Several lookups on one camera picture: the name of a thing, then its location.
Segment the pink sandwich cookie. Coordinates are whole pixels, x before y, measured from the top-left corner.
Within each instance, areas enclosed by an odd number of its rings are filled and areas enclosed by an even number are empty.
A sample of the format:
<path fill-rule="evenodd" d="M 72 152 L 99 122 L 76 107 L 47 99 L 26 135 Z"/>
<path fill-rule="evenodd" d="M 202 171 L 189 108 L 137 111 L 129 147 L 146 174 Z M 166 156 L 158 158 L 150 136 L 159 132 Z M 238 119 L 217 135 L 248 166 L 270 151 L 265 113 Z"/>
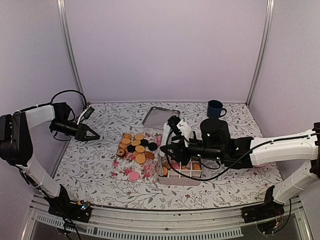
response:
<path fill-rule="evenodd" d="M 140 178 L 140 174 L 137 171 L 132 171 L 128 174 L 131 181 L 137 181 Z"/>
<path fill-rule="evenodd" d="M 179 166 L 179 164 L 177 164 L 177 163 L 172 163 L 171 165 L 172 165 L 172 167 L 173 167 L 174 169 L 176 169 L 176 170 L 179 170 L 179 169 L 180 169 L 180 166 Z"/>

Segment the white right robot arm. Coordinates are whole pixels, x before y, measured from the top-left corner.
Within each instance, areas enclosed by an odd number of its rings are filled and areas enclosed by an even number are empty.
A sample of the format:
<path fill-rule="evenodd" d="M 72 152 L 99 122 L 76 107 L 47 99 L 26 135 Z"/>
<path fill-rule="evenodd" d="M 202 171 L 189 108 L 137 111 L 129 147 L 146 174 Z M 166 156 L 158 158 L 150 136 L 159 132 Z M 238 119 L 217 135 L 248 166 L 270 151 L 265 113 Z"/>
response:
<path fill-rule="evenodd" d="M 278 138 L 231 138 L 228 123 L 207 118 L 200 123 L 201 139 L 184 119 L 172 116 L 163 125 L 160 150 L 168 160 L 186 165 L 191 159 L 213 160 L 229 169 L 250 169 L 267 163 L 304 160 L 301 167 L 265 193 L 258 213 L 269 218 L 290 198 L 320 179 L 320 124 Z"/>

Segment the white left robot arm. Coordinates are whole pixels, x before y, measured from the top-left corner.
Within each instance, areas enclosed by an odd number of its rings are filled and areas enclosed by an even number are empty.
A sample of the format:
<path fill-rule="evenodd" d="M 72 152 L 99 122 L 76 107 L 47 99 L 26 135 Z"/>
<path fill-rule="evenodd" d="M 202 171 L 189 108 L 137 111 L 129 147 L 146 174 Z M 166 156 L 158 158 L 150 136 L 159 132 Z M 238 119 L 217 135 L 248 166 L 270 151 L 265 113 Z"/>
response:
<path fill-rule="evenodd" d="M 0 157 L 19 169 L 28 184 L 40 189 L 50 205 L 63 216 L 74 213 L 66 189 L 55 182 L 34 154 L 30 130 L 49 123 L 51 132 L 74 137 L 80 142 L 100 139 L 88 125 L 69 119 L 73 110 L 66 102 L 47 103 L 18 110 L 0 117 Z"/>

